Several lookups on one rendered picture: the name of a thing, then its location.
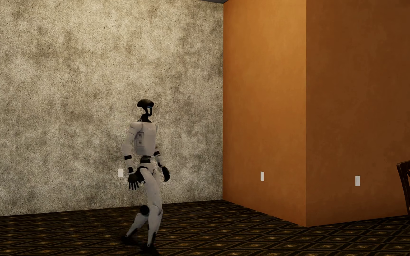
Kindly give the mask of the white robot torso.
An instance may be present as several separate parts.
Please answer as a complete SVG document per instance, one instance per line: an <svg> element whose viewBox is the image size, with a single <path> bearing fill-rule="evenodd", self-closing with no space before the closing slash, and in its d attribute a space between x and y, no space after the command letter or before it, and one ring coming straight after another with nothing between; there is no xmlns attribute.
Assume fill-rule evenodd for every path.
<svg viewBox="0 0 410 256"><path fill-rule="evenodd" d="M155 123L135 121L130 124L130 133L134 136L134 150L140 155L140 163L148 164L151 157L158 157L160 152L157 149L156 132L158 126Z"/></svg>

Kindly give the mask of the white right robot leg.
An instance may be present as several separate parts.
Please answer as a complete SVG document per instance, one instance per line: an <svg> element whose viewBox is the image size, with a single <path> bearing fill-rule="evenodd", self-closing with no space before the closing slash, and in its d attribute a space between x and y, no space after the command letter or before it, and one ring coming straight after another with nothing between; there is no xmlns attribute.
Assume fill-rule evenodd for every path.
<svg viewBox="0 0 410 256"><path fill-rule="evenodd" d="M162 205L163 202L161 198L159 174L155 170L150 169L147 165L139 166L135 171L135 174L138 176L139 183L144 184L147 203L153 202L154 204ZM148 222L145 219L144 215L141 213L141 207L139 213L136 214L134 222L131 225L129 231L123 237L123 242L125 244L135 244L134 236L136 231L141 228L146 222Z"/></svg>

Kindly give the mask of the white robot leg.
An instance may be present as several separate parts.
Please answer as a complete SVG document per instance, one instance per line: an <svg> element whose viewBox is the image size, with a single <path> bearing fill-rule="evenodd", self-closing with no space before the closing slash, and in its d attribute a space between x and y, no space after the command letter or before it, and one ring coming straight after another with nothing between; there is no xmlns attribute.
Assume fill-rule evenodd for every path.
<svg viewBox="0 0 410 256"><path fill-rule="evenodd" d="M159 174L155 170L150 169L147 165L139 166L135 171L135 174L138 176L139 183L144 184L147 203L153 202L154 204L162 205L163 202L161 198ZM139 213L136 214L134 222L131 225L129 231L123 237L123 242L125 244L135 244L134 236L136 231L141 228L146 222L148 222L145 219L144 215L141 213L141 207Z"/></svg>
<svg viewBox="0 0 410 256"><path fill-rule="evenodd" d="M155 247L155 241L163 217L162 205L148 202L147 205L141 207L141 213L149 224L148 240L146 245L143 246L143 249L152 255L159 255Z"/></svg>

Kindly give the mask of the white left robot leg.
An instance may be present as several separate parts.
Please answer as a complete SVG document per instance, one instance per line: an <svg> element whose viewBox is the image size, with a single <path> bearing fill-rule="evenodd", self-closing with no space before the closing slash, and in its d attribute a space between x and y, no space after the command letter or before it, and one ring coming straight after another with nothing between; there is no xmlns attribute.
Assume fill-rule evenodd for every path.
<svg viewBox="0 0 410 256"><path fill-rule="evenodd" d="M148 202L147 205L141 207L141 213L149 224L148 240L146 245L143 246L143 249L152 255L159 255L155 247L155 241L163 217L162 205Z"/></svg>

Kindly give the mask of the black robot head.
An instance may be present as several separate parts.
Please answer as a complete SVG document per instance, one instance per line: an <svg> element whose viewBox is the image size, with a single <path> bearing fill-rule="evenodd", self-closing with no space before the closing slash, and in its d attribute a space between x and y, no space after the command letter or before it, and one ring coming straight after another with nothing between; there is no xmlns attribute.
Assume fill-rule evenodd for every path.
<svg viewBox="0 0 410 256"><path fill-rule="evenodd" d="M149 117L152 115L152 108L154 106L154 102L148 99L142 99L138 102L137 107L142 108L145 111L145 114L142 114L140 119L138 120L139 122L145 122L145 123L151 123L151 120Z"/></svg>

